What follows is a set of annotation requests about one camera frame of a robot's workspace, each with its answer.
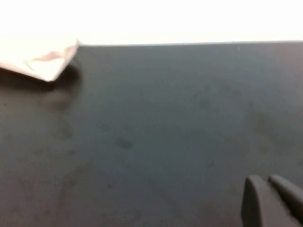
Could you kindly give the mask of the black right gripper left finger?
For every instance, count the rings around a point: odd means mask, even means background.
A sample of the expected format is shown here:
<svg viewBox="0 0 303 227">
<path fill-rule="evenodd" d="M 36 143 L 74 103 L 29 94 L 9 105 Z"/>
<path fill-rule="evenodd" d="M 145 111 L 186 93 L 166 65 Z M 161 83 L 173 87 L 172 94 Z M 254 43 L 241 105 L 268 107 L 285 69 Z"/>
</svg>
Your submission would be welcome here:
<svg viewBox="0 0 303 227">
<path fill-rule="evenodd" d="M 245 180 L 241 205 L 244 227 L 300 227 L 273 186 L 257 175 Z"/>
</svg>

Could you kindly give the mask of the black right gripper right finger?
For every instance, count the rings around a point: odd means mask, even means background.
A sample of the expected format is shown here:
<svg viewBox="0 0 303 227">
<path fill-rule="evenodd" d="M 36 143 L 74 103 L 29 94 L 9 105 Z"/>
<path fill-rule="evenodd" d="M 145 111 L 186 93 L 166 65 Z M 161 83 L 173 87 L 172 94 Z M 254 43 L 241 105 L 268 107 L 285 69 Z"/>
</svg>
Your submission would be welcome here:
<svg viewBox="0 0 303 227">
<path fill-rule="evenodd" d="M 268 182 L 278 192 L 293 216 L 298 221 L 302 221 L 303 189 L 279 175 L 271 175 L 268 178 Z"/>
</svg>

